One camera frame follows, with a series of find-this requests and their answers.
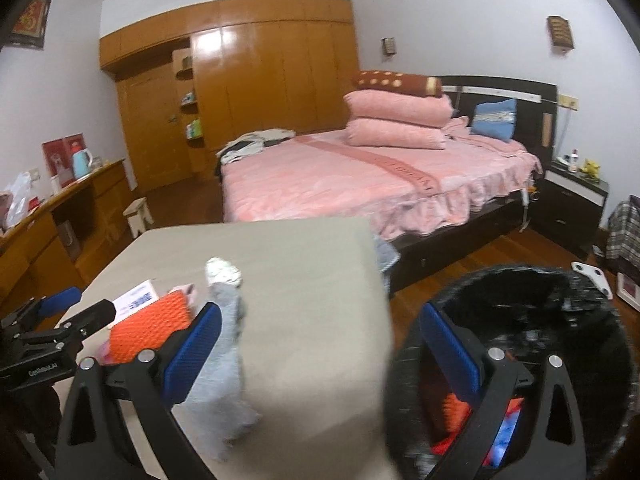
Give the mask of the white blue medicine box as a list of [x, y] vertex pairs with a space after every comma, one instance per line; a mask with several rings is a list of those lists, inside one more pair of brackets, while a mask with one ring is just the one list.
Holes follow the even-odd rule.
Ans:
[[112, 328], [157, 300], [157, 292], [150, 280], [137, 284], [113, 300], [115, 317], [108, 327]]

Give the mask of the orange foam mesh sleeve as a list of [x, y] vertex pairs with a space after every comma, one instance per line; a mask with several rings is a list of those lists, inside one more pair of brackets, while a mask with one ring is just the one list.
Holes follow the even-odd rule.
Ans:
[[142, 350], [157, 350], [173, 333], [188, 328], [191, 321], [186, 294], [179, 289], [168, 292], [114, 325], [108, 338], [106, 362], [127, 363]]

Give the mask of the grey sock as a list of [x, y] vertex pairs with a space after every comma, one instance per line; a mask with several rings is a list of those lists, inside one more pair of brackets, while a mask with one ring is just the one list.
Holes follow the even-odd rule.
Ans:
[[233, 443], [262, 418], [243, 398], [240, 356], [244, 304], [239, 289], [214, 283], [209, 300], [220, 307], [222, 329], [186, 400], [172, 409], [193, 447], [206, 460], [228, 460]]

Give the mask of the blue plastic wrapper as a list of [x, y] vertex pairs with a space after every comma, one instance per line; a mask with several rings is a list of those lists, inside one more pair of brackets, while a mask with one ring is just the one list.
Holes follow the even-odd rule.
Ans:
[[491, 448], [485, 457], [484, 465], [490, 468], [498, 468], [506, 455], [515, 426], [520, 418], [521, 407], [513, 400], [506, 409], [498, 434], [492, 442]]

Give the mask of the white tissue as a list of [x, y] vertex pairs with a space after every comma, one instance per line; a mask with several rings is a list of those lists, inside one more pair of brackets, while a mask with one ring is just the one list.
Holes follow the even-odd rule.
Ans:
[[231, 262], [223, 258], [210, 258], [205, 265], [205, 275], [208, 286], [225, 284], [240, 287], [242, 283], [241, 271]]

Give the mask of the pink sock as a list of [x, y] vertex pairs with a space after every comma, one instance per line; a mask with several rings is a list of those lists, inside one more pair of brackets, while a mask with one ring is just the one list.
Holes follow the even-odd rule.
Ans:
[[[176, 286], [176, 287], [172, 288], [169, 292], [172, 292], [173, 290], [177, 290], [177, 289], [182, 290], [186, 294], [186, 296], [188, 297], [189, 308], [190, 308], [190, 311], [191, 311], [191, 314], [192, 314], [192, 318], [193, 318], [194, 314], [192, 313], [192, 306], [193, 306], [193, 303], [194, 303], [194, 299], [196, 297], [195, 286], [193, 284], [179, 285], [179, 286]], [[105, 341], [104, 344], [102, 344], [102, 346], [99, 348], [98, 360], [99, 360], [99, 362], [101, 364], [112, 365], [112, 364], [108, 364], [106, 362], [106, 354], [107, 354], [107, 351], [108, 351], [108, 338], [110, 338], [111, 329], [114, 326], [112, 328], [109, 328], [108, 325], [107, 325], [107, 331], [108, 331], [107, 341]]]

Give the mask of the red cloth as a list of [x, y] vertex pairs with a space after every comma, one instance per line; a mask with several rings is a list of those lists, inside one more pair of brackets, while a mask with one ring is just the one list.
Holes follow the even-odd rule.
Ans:
[[[524, 399], [523, 398], [513, 398], [513, 399], [510, 400], [509, 404], [513, 400], [516, 401], [516, 403], [521, 407], [521, 410], [522, 410]], [[432, 451], [436, 455], [444, 455], [445, 452], [448, 450], [448, 448], [450, 448], [450, 446], [454, 443], [454, 440], [456, 440], [456, 437], [458, 436], [458, 434], [460, 434], [461, 430], [459, 432], [457, 432], [456, 434], [448, 434], [448, 432], [447, 432], [447, 437], [444, 440], [441, 440], [440, 442], [434, 444], [432, 446]]]

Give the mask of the white plastic bag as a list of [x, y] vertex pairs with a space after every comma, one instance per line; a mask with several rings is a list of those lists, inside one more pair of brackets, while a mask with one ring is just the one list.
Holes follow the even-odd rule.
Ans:
[[6, 190], [1, 192], [1, 229], [6, 231], [23, 221], [32, 197], [32, 176], [21, 172]]

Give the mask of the light blue kettle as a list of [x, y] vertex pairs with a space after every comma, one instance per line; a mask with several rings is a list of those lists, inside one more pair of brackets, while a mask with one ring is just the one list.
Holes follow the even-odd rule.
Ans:
[[85, 148], [79, 141], [70, 144], [72, 152], [72, 169], [76, 180], [87, 177], [91, 174], [93, 156], [88, 148]]

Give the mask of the white bathroom scale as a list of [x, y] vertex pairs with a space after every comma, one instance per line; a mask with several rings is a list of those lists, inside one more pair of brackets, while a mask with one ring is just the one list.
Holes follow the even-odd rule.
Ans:
[[570, 264], [570, 267], [574, 272], [589, 278], [590, 281], [592, 281], [592, 284], [596, 286], [597, 289], [599, 289], [600, 292], [608, 298], [608, 300], [613, 299], [612, 289], [608, 284], [608, 280], [606, 279], [604, 272], [600, 268], [597, 266], [590, 266], [590, 264], [579, 261], [573, 261]]

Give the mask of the yellow plush toy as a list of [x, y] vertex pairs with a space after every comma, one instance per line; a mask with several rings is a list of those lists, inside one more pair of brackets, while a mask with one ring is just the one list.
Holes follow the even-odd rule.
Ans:
[[587, 179], [593, 182], [600, 181], [600, 165], [594, 160], [586, 158], [580, 171]]

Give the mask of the blue cushion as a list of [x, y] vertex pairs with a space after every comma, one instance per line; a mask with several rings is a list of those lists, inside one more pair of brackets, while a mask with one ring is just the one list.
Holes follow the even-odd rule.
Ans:
[[480, 136], [509, 142], [515, 132], [516, 99], [480, 103], [475, 107], [471, 131]]

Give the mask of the brown dotted bolster pillow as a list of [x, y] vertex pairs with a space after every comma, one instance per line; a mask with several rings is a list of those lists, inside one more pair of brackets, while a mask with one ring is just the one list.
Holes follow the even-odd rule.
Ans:
[[444, 93], [438, 77], [388, 70], [362, 70], [352, 77], [352, 84], [357, 90], [380, 90], [419, 98], [440, 98]]

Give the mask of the red photo frame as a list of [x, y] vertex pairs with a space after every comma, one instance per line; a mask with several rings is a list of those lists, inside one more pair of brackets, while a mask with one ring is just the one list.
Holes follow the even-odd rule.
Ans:
[[42, 151], [50, 176], [58, 181], [61, 188], [77, 181], [72, 169], [72, 152], [70, 144], [79, 141], [85, 148], [87, 147], [85, 137], [82, 133], [75, 133], [65, 138], [44, 142]]

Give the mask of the left wall lamp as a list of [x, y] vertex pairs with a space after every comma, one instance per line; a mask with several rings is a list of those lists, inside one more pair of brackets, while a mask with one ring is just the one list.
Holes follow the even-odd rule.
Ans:
[[394, 37], [385, 37], [382, 39], [382, 51], [386, 58], [390, 58], [397, 53], [396, 41]]

